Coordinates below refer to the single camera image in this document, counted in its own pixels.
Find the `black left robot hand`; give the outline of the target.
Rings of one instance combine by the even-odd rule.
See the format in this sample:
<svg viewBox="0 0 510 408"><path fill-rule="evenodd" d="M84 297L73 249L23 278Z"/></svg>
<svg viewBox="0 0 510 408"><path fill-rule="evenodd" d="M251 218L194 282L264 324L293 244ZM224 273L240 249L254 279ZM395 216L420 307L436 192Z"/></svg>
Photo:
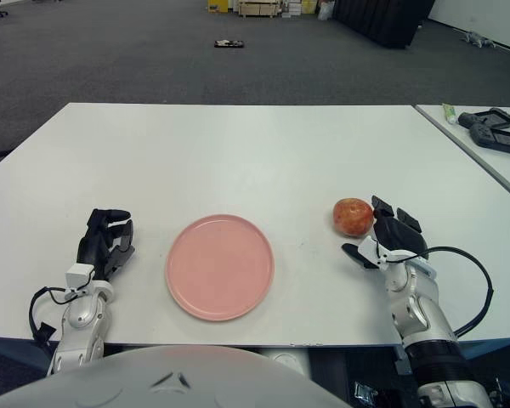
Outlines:
<svg viewBox="0 0 510 408"><path fill-rule="evenodd" d="M93 266L93 279L109 281L133 255L133 220L128 211L94 209L76 261Z"/></svg>

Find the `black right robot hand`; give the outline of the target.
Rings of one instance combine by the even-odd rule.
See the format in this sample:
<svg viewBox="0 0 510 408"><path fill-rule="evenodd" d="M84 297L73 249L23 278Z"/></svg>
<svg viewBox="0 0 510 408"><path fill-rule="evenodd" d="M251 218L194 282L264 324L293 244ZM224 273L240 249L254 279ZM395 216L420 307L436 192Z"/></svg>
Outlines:
<svg viewBox="0 0 510 408"><path fill-rule="evenodd" d="M360 241L371 238L379 249L421 253L428 248L418 220L375 195L371 203L358 198L338 201L332 209L332 223L336 232Z"/></svg>

